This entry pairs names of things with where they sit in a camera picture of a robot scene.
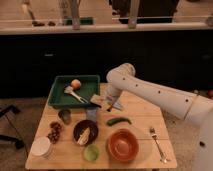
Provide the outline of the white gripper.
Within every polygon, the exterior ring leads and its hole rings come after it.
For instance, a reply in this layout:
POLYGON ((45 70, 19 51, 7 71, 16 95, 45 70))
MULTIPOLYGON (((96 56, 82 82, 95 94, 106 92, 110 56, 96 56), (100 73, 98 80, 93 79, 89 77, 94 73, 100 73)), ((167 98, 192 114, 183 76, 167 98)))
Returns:
POLYGON ((107 111, 110 112, 113 108, 115 108, 115 103, 121 96, 122 91, 113 87, 108 86, 106 89, 106 99, 107 99, 107 111))

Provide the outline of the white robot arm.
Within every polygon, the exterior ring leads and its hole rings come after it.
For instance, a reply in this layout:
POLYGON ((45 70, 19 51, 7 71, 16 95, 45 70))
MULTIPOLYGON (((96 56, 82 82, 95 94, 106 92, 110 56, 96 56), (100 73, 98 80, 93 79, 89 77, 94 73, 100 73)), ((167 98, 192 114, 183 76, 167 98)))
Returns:
POLYGON ((106 79, 109 104, 114 104, 121 93, 127 91, 199 127, 198 149, 192 171, 213 171, 213 100, 138 79, 130 63, 110 70, 106 79))

